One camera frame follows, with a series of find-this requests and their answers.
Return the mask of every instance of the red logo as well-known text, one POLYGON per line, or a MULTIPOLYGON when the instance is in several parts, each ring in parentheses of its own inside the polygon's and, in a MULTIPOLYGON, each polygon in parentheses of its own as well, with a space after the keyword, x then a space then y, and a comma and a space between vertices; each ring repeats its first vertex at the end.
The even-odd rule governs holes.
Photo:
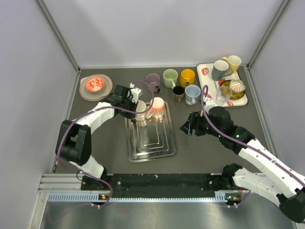
MULTIPOLYGON (((203 94, 205 95, 206 93, 204 92, 203 94)), ((211 99, 212 97, 210 96, 210 94, 208 94, 208 95, 207 95, 207 98, 210 98, 210 99, 211 99)))
POLYGON ((218 81, 218 85, 220 86, 224 82, 224 79, 218 81))
POLYGON ((230 101, 227 101, 227 104, 228 104, 229 106, 234 106, 234 104, 233 104, 232 102, 230 102, 230 101))
POLYGON ((201 72, 203 75, 207 75, 209 73, 209 70, 207 68, 202 68, 201 72))

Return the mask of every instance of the white tray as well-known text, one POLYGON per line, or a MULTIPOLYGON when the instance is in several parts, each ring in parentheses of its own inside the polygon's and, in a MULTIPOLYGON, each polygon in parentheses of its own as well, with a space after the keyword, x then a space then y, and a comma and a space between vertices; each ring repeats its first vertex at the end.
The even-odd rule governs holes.
MULTIPOLYGON (((216 89, 219 87, 218 81, 214 81, 212 79, 212 70, 213 70, 214 63, 201 63, 197 65, 197 73, 199 77, 199 82, 201 88, 204 85, 208 85, 209 92, 208 96, 210 98, 214 98, 216 96, 216 89)), ((237 72, 234 72, 230 76, 226 76, 224 80, 240 80, 239 75, 237 72)), ((247 95, 245 94, 242 98, 236 100, 229 100, 224 107, 228 106, 245 106, 248 103, 247 95)))

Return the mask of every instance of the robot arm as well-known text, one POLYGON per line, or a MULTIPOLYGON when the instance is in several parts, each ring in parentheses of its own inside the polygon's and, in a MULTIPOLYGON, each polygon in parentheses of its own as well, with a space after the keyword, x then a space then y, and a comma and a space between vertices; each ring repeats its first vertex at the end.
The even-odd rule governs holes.
POLYGON ((215 106, 212 99, 205 99, 205 111, 212 123, 224 134, 260 150, 261 154, 219 135, 202 116, 202 112, 190 114, 181 130, 191 136, 205 134, 219 138, 221 144, 257 167, 266 177, 249 172, 237 164, 226 166, 223 182, 227 187, 244 187, 277 205, 291 220, 301 223, 305 219, 305 176, 300 175, 272 155, 253 134, 233 124, 230 113, 221 106, 215 106))
MULTIPOLYGON (((101 178, 106 176, 107 170, 91 156, 91 135, 104 122, 115 117, 117 114, 121 114, 129 119, 133 118, 134 114, 111 107, 135 111, 141 94, 141 89, 135 88, 132 83, 130 88, 117 85, 114 93, 100 101, 95 108, 89 111, 91 114, 78 120, 72 127, 61 148, 60 157, 94 177, 101 178)), ((63 135, 71 123, 72 121, 65 120, 61 124, 56 154, 58 153, 63 135)))

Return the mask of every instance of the gray tabletop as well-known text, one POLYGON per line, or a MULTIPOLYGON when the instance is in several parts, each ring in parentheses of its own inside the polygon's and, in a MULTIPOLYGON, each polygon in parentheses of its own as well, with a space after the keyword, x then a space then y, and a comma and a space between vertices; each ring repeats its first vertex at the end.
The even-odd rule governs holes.
MULTIPOLYGON (((185 68, 189 67, 174 69, 180 74, 185 68)), ((105 74, 111 78, 113 86, 128 87, 135 80, 145 80, 149 73, 157 73, 162 76, 166 69, 168 68, 90 69, 82 70, 80 79, 93 74, 105 74)), ((231 118, 236 125, 248 129, 264 146, 267 146, 244 68, 241 67, 238 73, 247 87, 246 94, 249 102, 244 107, 228 108, 231 118)), ((197 75, 195 84, 199 85, 197 75)), ((88 112, 98 103, 82 99, 79 94, 79 86, 80 82, 74 96, 70 119, 88 112)), ((151 94, 145 86, 140 83, 136 86, 143 88, 143 95, 140 99, 145 102, 150 101, 151 94)), ((252 172, 257 171, 253 165, 224 148, 217 138, 209 135, 188 137, 179 130, 180 126, 186 122, 191 111, 200 111, 199 101, 192 106, 187 105, 185 101, 177 103, 173 99, 173 91, 165 88, 163 84, 160 93, 155 95, 163 98, 169 105, 175 134, 176 155, 171 158, 147 162, 132 163, 128 161, 124 118, 117 115, 105 122, 92 135, 92 156, 109 173, 221 173, 223 167, 231 163, 237 163, 252 172)), ((62 167, 56 169, 56 173, 71 172, 75 171, 66 170, 62 167)))

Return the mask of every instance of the gray wall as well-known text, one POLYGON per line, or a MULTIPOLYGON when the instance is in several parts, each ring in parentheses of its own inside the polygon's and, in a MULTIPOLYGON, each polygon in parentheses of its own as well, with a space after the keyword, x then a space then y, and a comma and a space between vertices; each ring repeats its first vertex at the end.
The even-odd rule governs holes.
POLYGON ((0 228, 25 228, 76 73, 33 0, 0 1, 0 228))
POLYGON ((305 1, 293 0, 253 66, 279 156, 305 174, 305 1))
POLYGON ((44 0, 80 67, 249 62, 283 0, 44 0))

